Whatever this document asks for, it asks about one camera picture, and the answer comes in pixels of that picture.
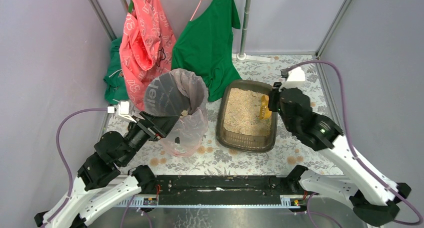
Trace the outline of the yellow litter scoop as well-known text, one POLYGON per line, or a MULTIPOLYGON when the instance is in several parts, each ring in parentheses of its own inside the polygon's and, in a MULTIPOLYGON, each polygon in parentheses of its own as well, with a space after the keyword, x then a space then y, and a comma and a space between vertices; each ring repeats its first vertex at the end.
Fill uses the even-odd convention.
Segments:
POLYGON ((263 95, 261 97, 261 105, 260 105, 260 111, 259 111, 259 116, 258 118, 260 120, 267 120, 269 118, 271 118, 272 116, 272 111, 269 110, 269 97, 267 95, 263 95))

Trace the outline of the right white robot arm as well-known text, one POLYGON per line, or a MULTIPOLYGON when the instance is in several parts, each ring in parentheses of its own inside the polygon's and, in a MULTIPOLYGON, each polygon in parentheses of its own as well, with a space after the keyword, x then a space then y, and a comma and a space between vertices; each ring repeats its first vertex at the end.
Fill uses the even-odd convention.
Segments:
POLYGON ((351 208, 363 222, 379 227, 393 222, 401 201, 411 188, 379 172, 355 148, 350 148, 343 130, 329 117, 313 112, 308 96, 298 88, 275 82, 268 95, 268 108, 280 115, 285 128, 302 144, 331 160, 350 182, 320 178, 318 173, 297 165, 289 174, 295 188, 332 198, 351 208))

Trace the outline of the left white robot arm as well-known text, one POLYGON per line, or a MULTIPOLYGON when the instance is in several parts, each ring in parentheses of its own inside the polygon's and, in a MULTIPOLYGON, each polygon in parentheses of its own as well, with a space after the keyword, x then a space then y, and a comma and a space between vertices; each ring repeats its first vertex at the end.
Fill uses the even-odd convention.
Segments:
POLYGON ((95 152, 70 180, 68 192, 49 211, 35 215, 39 228, 86 228, 100 215, 123 199, 136 195, 153 195, 158 182, 147 165, 140 165, 114 188, 100 194, 147 141, 157 142, 173 129, 179 116, 154 116, 144 111, 132 116, 128 132, 104 133, 94 145, 95 152))

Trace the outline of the trash bin with plastic liner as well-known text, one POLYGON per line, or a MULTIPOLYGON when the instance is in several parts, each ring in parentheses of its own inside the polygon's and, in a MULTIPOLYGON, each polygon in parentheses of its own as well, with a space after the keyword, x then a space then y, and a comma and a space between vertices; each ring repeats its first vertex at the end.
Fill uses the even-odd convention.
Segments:
POLYGON ((154 116, 179 116, 170 134, 160 140, 163 149, 174 156, 191 156, 208 131, 206 104, 208 89, 200 76, 175 69, 155 78, 144 95, 144 111, 154 116), (188 115, 181 116, 183 110, 188 115))

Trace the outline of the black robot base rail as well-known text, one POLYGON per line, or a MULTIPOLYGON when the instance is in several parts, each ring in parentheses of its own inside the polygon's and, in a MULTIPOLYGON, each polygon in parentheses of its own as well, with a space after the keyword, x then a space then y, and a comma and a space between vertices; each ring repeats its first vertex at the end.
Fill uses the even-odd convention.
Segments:
POLYGON ((141 194, 165 206, 279 205, 281 196, 303 199, 294 180, 277 176, 135 175, 141 194))

